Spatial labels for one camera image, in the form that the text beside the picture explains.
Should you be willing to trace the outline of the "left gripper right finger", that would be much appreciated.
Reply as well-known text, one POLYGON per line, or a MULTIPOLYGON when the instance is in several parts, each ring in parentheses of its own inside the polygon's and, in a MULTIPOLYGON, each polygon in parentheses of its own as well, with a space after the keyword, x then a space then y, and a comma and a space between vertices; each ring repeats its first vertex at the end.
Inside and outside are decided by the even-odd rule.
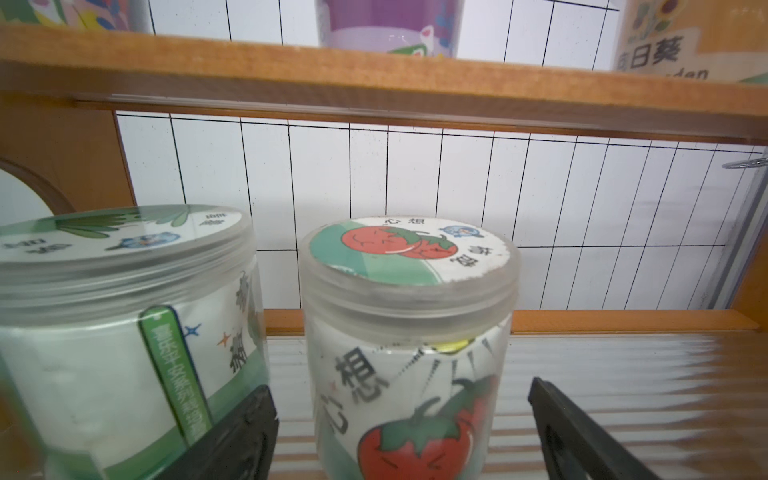
POLYGON ((551 479, 659 479, 553 383, 535 377, 528 401, 551 479))

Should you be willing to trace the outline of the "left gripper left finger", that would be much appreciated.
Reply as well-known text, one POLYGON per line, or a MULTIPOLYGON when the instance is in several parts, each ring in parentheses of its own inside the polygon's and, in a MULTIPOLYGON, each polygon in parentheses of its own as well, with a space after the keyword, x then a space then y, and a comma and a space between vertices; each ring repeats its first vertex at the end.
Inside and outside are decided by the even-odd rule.
POLYGON ((158 477, 167 480, 265 480, 279 429, 268 386, 261 385, 158 477))

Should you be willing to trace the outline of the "orange wooden two-tier shelf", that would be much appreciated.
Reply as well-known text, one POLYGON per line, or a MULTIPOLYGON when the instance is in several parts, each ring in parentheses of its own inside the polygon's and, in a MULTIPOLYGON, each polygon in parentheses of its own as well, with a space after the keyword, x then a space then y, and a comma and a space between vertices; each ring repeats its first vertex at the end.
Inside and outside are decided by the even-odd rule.
MULTIPOLYGON (((652 76, 361 51, 1 28, 6 156, 55 206, 128 202, 116 138, 138 110, 651 140, 767 140, 767 90, 652 76)), ((487 479, 546 475, 528 391, 540 376, 664 479, 767 475, 767 259, 719 311, 519 311, 510 400, 487 479)))

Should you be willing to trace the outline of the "green tree lid jar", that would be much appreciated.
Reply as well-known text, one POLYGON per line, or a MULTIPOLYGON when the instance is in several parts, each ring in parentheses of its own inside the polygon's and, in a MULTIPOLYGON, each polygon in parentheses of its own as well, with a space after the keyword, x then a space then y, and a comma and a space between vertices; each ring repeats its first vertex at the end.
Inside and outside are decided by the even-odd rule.
POLYGON ((269 381, 251 217, 211 205, 1 230, 5 479, 153 479, 269 381))

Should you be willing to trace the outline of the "strawberry lid jar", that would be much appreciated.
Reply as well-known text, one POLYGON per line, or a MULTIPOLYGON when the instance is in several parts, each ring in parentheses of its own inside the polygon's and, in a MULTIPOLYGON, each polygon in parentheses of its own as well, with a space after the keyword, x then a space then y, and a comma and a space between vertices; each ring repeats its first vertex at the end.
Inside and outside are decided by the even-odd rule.
POLYGON ((331 479, 480 476, 520 255, 454 220, 379 216, 298 255, 316 448, 331 479))

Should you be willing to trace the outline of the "small container brown seeds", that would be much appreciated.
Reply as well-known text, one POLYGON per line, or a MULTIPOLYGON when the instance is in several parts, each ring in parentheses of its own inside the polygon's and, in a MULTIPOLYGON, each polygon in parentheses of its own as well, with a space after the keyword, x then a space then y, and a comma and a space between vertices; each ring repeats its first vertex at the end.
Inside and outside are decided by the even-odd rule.
POLYGON ((713 82, 767 83, 765 1, 629 1, 615 71, 713 82))

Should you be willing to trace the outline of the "small container purple seeds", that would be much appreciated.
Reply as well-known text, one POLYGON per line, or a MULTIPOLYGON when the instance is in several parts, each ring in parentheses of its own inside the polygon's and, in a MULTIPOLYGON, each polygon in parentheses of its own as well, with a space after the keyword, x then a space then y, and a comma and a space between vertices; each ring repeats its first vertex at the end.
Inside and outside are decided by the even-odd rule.
POLYGON ((455 55, 464 3, 456 0, 317 1, 320 45, 419 57, 455 55))

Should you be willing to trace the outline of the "small container red seeds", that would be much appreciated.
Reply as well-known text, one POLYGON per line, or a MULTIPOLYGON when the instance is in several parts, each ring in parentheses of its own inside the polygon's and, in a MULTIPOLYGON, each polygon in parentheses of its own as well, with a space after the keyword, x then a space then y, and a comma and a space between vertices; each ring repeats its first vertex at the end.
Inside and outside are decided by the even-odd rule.
POLYGON ((152 33, 148 1, 1 0, 1 23, 152 33))

